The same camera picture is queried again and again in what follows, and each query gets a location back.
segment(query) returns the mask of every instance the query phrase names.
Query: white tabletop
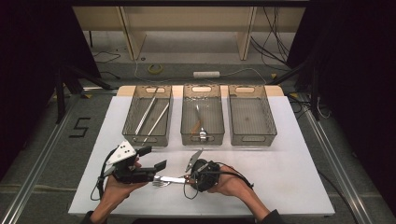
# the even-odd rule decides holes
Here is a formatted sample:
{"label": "white tabletop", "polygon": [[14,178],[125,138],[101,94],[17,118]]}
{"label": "white tabletop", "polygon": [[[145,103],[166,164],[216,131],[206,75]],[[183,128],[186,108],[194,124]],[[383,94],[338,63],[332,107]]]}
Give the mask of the white tabletop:
{"label": "white tabletop", "polygon": [[[205,147],[201,158],[232,165],[254,183],[254,190],[270,210],[277,209],[282,215],[334,214],[287,97],[268,99],[277,129],[277,136],[270,147],[231,146],[228,99],[223,97],[226,130],[223,144]],[[91,192],[106,155],[124,140],[121,131],[131,100],[132,97],[113,97],[69,214],[84,216],[98,204],[91,201]],[[185,175],[191,155],[201,148],[181,144],[181,107],[182,98],[175,97],[168,147],[155,148],[140,158],[143,167],[167,160],[166,168],[158,175]],[[192,196],[191,187],[186,186],[186,189]],[[97,190],[93,196],[98,197]],[[112,214],[131,217],[251,217],[246,206],[234,197],[200,192],[190,200],[184,196],[183,185],[178,184],[165,188],[148,184],[134,191]]]}

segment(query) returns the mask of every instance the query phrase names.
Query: hand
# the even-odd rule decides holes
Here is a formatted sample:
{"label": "hand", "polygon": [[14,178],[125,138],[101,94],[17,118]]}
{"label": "hand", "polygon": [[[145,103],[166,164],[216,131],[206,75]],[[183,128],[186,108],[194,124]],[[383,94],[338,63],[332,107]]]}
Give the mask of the hand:
{"label": "hand", "polygon": [[[221,166],[220,171],[236,173],[233,168],[228,166]],[[218,192],[226,196],[235,196],[239,198],[259,221],[262,221],[270,213],[253,189],[237,176],[220,175],[219,183],[209,189],[208,192]]]}
{"label": "hand", "polygon": [[[137,162],[134,163],[135,167],[141,167],[142,165]],[[146,183],[137,184],[123,184],[118,182],[113,175],[107,178],[105,192],[102,196],[101,202],[96,207],[91,215],[91,221],[93,223],[103,223],[108,215],[117,208],[117,206],[128,198],[130,193],[136,189],[142,188],[147,185]]]}
{"label": "hand", "polygon": [[[228,166],[221,166],[220,171],[236,173],[232,167]],[[244,193],[244,191],[252,190],[248,187],[245,181],[234,175],[220,175],[219,183],[208,190],[209,193],[217,192],[226,196],[235,196],[239,199],[241,199],[242,193]]]}

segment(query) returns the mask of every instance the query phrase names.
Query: metal tool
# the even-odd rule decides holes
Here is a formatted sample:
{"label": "metal tool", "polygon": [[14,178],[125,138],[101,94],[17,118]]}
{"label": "metal tool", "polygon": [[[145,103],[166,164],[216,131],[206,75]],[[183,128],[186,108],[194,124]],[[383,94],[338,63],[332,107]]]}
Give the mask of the metal tool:
{"label": "metal tool", "polygon": [[[165,106],[165,108],[163,109],[163,112],[162,112],[161,115],[158,117],[157,121],[155,121],[155,123],[154,123],[154,125],[152,126],[151,130],[148,132],[148,136],[150,136],[151,133],[152,133],[152,131],[154,131],[155,127],[156,127],[157,124],[160,122],[161,118],[162,118],[163,115],[165,114],[165,112],[166,112],[166,110],[168,109],[168,107],[169,107],[169,103]],[[145,140],[143,141],[142,146],[145,145],[145,143],[146,143],[146,141],[147,141],[148,139],[149,139],[148,137],[145,138]]]}
{"label": "metal tool", "polygon": [[186,168],[186,172],[188,172],[192,168],[192,166],[197,162],[198,158],[201,156],[203,151],[204,151],[204,149],[201,148],[200,150],[198,150],[191,156],[189,164],[187,165],[187,168]]}
{"label": "metal tool", "polygon": [[184,175],[183,177],[171,177],[171,176],[154,176],[152,185],[155,187],[166,187],[171,183],[175,184],[194,184],[195,180],[191,179],[189,175]]}
{"label": "metal tool", "polygon": [[204,141],[207,140],[207,137],[206,137],[207,132],[204,129],[204,121],[201,118],[201,114],[200,114],[200,111],[199,111],[199,106],[197,105],[196,108],[197,108],[198,122],[199,122],[200,127],[201,127],[201,131],[199,132],[199,138],[200,138],[201,142],[204,142]]}
{"label": "metal tool", "polygon": [[149,111],[151,110],[152,106],[154,105],[154,102],[155,102],[155,100],[156,100],[156,98],[155,98],[155,93],[157,93],[157,90],[158,90],[158,87],[155,89],[155,92],[154,92],[154,94],[153,94],[153,96],[152,96],[152,98],[151,98],[151,101],[150,101],[150,103],[149,103],[149,105],[148,105],[148,108],[146,109],[145,113],[143,114],[142,119],[140,120],[139,124],[137,125],[136,131],[134,132],[134,134],[136,134],[136,135],[139,134],[140,129],[142,128],[142,125],[143,125],[143,123],[145,122],[146,117],[147,117],[148,114],[149,114]]}

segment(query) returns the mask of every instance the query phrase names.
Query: metal rail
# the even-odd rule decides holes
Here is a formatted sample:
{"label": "metal rail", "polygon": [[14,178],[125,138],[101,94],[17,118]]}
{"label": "metal rail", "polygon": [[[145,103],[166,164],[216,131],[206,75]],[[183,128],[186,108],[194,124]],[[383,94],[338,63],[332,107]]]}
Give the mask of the metal rail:
{"label": "metal rail", "polygon": [[[308,100],[305,96],[303,96],[302,98],[303,101]],[[330,166],[334,171],[334,174],[341,186],[342,191],[346,196],[346,199],[351,205],[352,211],[355,214],[356,219],[360,224],[373,223],[373,221],[370,219],[369,214],[367,213],[367,209],[361,199],[361,196],[356,191],[352,181],[347,175],[343,164],[338,159],[337,153],[332,147],[332,144],[327,137],[325,131],[323,130],[320,121],[316,121],[310,111],[306,112],[305,114],[308,117],[309,123],[311,124],[311,127],[320,142],[323,152],[325,153],[330,163]]]}
{"label": "metal rail", "polygon": [[30,198],[30,195],[35,188],[35,184],[37,183],[39,177],[44,171],[44,168],[47,165],[48,160],[50,159],[50,155],[52,154],[53,149],[55,149],[56,144],[58,143],[59,138],[64,130],[64,126],[69,121],[70,115],[77,104],[79,99],[79,95],[72,95],[70,98],[70,102],[67,105],[64,118],[61,120],[59,124],[55,126],[53,129],[49,140],[38,156],[35,165],[33,166],[31,172],[26,177],[24,183],[22,184],[18,194],[15,196],[11,205],[9,206],[6,215],[2,219],[2,224],[11,224],[17,223],[18,218],[20,217],[24,206],[27,204],[27,201]]}

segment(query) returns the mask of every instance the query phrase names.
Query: wire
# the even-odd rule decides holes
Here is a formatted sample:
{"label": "wire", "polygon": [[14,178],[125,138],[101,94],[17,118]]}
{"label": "wire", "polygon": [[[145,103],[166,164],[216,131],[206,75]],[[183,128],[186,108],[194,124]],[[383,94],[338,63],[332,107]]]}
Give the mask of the wire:
{"label": "wire", "polygon": [[113,73],[111,73],[111,72],[100,72],[101,74],[102,73],[105,73],[105,74],[110,74],[111,76],[113,76],[113,77],[115,77],[116,79],[121,79],[121,77],[119,77],[119,76],[116,76],[116,75],[114,75]]}
{"label": "wire", "polygon": [[296,120],[298,120],[303,114],[305,114],[307,111],[310,110],[310,108],[307,108],[306,106],[304,106],[304,107],[306,108],[306,110]]}
{"label": "wire", "polygon": [[320,114],[323,118],[328,119],[328,118],[330,117],[330,115],[332,114],[332,111],[329,111],[329,114],[326,115],[326,116],[323,115],[322,112],[320,111],[320,108],[319,108],[319,101],[320,101],[320,98],[318,98],[318,103],[317,103],[318,112],[319,112],[319,114]]}
{"label": "wire", "polygon": [[295,103],[297,103],[299,106],[300,106],[300,109],[299,110],[297,110],[297,111],[295,111],[295,110],[293,110],[293,113],[294,114],[298,114],[298,113],[300,113],[302,110],[303,110],[303,106],[299,103],[299,102],[290,102],[291,104],[295,104]]}
{"label": "wire", "polygon": [[237,172],[237,173],[242,177],[242,180],[244,180],[245,183],[247,183],[247,185],[248,185],[251,189],[253,189],[253,185],[254,185],[254,184],[250,184],[250,183],[248,182],[248,179],[247,179],[244,175],[242,175],[241,173],[239,173],[237,170],[235,170],[232,166],[229,166],[229,165],[227,165],[227,164],[225,164],[225,163],[222,163],[222,162],[216,162],[216,163],[217,163],[217,164],[224,165],[224,166],[227,166],[228,168],[230,168],[230,169],[234,170],[235,172]]}
{"label": "wire", "polygon": [[[116,150],[117,150],[116,148],[114,148],[113,150],[111,150],[110,153],[108,153],[108,155],[106,156],[105,161],[103,162],[102,170],[101,170],[101,172],[100,172],[100,175],[98,176],[98,179],[97,179],[97,181],[96,181],[95,187],[93,188],[93,190],[92,190],[92,192],[91,192],[91,200],[93,200],[93,201],[99,201],[99,200],[102,199],[102,196],[103,196],[103,193],[104,193],[103,184],[104,184],[104,182],[105,182],[106,161],[108,161],[108,159],[111,157],[111,155],[113,155],[113,153],[114,153]],[[98,188],[98,190],[99,190],[99,198],[98,198],[98,199],[94,199],[94,198],[92,197],[93,192],[95,191],[95,188]]]}
{"label": "wire", "polygon": [[105,61],[105,62],[97,62],[97,61],[95,61],[96,63],[108,63],[108,62],[111,62],[111,61],[113,61],[113,60],[118,59],[118,58],[121,56],[120,54],[117,54],[117,53],[110,53],[110,52],[106,52],[106,51],[100,51],[99,53],[93,54],[92,56],[93,56],[93,58],[94,58],[94,57],[96,57],[96,56],[98,56],[99,54],[102,54],[102,53],[106,53],[106,54],[110,54],[110,55],[115,55],[116,57],[115,57],[115,58],[112,58],[112,59],[110,59],[110,60],[107,60],[107,61]]}
{"label": "wire", "polygon": [[265,80],[265,78],[263,78],[262,75],[254,68],[244,68],[244,69],[238,70],[236,72],[232,72],[232,73],[225,74],[225,75],[220,75],[220,76],[221,77],[228,77],[228,76],[235,75],[237,73],[240,73],[240,72],[243,72],[243,71],[247,71],[247,70],[254,71],[257,75],[259,75],[259,77],[262,79],[262,81],[264,81],[264,85],[267,84],[267,81]]}
{"label": "wire", "polygon": [[344,203],[346,204],[346,207],[348,208],[350,214],[353,217],[353,220],[355,221],[356,224],[359,224],[358,219],[356,218],[355,214],[353,213],[352,207],[350,206],[350,204],[347,201],[346,196],[341,192],[341,190],[339,190],[334,183],[325,175],[323,174],[320,170],[318,170],[318,174],[320,174],[325,180],[327,180],[327,182],[332,185],[332,187],[335,189],[335,191],[337,191],[338,195],[340,195],[341,199],[344,201]]}
{"label": "wire", "polygon": [[299,99],[297,99],[296,97],[292,96],[291,94],[292,94],[292,92],[286,93],[285,95],[287,97],[289,97],[291,100],[293,100],[295,103],[298,103],[300,105],[305,105],[305,106],[311,106],[310,102],[300,101]]}
{"label": "wire", "polygon": [[251,189],[253,189],[253,184],[250,184],[248,182],[248,180],[240,175],[240,174],[236,174],[233,172],[226,172],[226,171],[207,171],[207,172],[199,172],[200,175],[234,175],[238,178],[240,178],[241,180],[243,180],[245,182],[245,184],[247,184],[248,187],[250,187]]}
{"label": "wire", "polygon": [[270,19],[268,17],[267,11],[265,10],[265,7],[263,7],[262,9],[264,10],[265,17],[266,17],[266,19],[268,21],[268,24],[269,24],[270,28],[271,28],[270,34],[271,33],[274,34],[274,37],[276,38],[276,44],[277,44],[277,48],[279,50],[279,53],[280,53],[282,59],[284,61],[286,61],[286,59],[283,56],[283,54],[285,54],[285,56],[288,57],[289,50],[283,44],[282,39],[280,37],[280,32],[278,31],[278,26],[279,26],[279,19],[278,19],[279,8],[278,7],[274,7],[274,21],[273,21],[272,25],[271,25]]}
{"label": "wire", "polygon": [[266,56],[268,58],[275,59],[275,60],[279,61],[280,63],[283,63],[283,64],[286,65],[285,61],[283,61],[283,60],[279,59],[278,57],[276,57],[275,54],[271,53],[268,49],[265,49],[264,46],[261,46],[253,37],[251,37],[251,40],[253,41],[252,42],[253,48],[255,50],[257,50],[258,52],[261,52],[262,56]]}
{"label": "wire", "polygon": [[[138,63],[137,63],[137,60],[134,60],[134,62],[136,64],[136,67],[134,69],[134,77],[139,79],[139,80],[142,80],[142,81],[147,81],[147,82],[151,82],[151,83],[164,83],[164,82],[168,82],[168,81],[190,81],[190,80],[196,80],[197,79],[195,77],[193,77],[193,78],[172,78],[172,79],[166,79],[166,80],[161,80],[161,81],[154,81],[154,80],[145,79],[145,78],[137,76]],[[240,70],[238,70],[236,72],[232,72],[232,73],[225,74],[225,75],[220,75],[220,76],[221,77],[227,77],[227,76],[231,76],[231,75],[234,75],[234,74],[237,74],[237,73],[240,73],[240,72],[243,72],[243,71],[247,71],[247,70],[254,71],[262,79],[262,81],[264,82],[264,85],[267,84],[267,81],[265,80],[265,78],[254,68],[243,68],[243,69],[240,69]],[[216,84],[224,84],[224,85],[226,85],[225,83],[215,82],[215,81],[212,81],[212,80],[209,80],[209,79],[206,79],[206,78],[203,78],[203,80],[208,81],[208,82],[212,82],[212,83],[216,83]]]}
{"label": "wire", "polygon": [[[192,179],[196,179],[196,177],[195,177],[195,174],[192,174],[191,175],[191,178]],[[184,197],[186,197],[186,198],[188,198],[188,199],[190,199],[190,200],[192,200],[192,199],[194,199],[194,198],[196,198],[197,197],[197,195],[198,195],[198,186],[197,186],[197,188],[196,188],[196,191],[195,191],[195,194],[194,194],[194,196],[192,196],[192,197],[189,197],[189,196],[187,196],[187,193],[186,193],[186,184],[187,184],[187,181],[186,182],[184,182],[184,185],[183,185],[183,193],[184,193]]]}

